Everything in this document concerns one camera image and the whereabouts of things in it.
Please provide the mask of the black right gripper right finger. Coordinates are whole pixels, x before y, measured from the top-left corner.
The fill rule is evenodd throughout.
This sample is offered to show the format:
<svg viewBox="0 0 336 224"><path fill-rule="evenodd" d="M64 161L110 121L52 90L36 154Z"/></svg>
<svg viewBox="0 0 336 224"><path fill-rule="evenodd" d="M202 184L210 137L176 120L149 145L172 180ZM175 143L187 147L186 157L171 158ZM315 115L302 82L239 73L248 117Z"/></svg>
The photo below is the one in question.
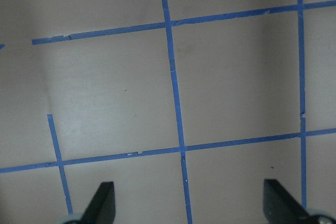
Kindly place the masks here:
<svg viewBox="0 0 336 224"><path fill-rule="evenodd" d="M264 180L263 212L272 224L316 223L316 218L309 215L276 179Z"/></svg>

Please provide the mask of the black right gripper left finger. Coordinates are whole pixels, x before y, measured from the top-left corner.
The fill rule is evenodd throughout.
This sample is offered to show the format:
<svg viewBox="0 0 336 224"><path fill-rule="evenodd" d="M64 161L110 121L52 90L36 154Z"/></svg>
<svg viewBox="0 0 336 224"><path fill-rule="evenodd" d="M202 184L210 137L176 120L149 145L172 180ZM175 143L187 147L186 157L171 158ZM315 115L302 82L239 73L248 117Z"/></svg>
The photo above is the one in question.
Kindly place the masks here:
<svg viewBox="0 0 336 224"><path fill-rule="evenodd" d="M115 203L114 183L101 183L79 223L113 224L116 216Z"/></svg>

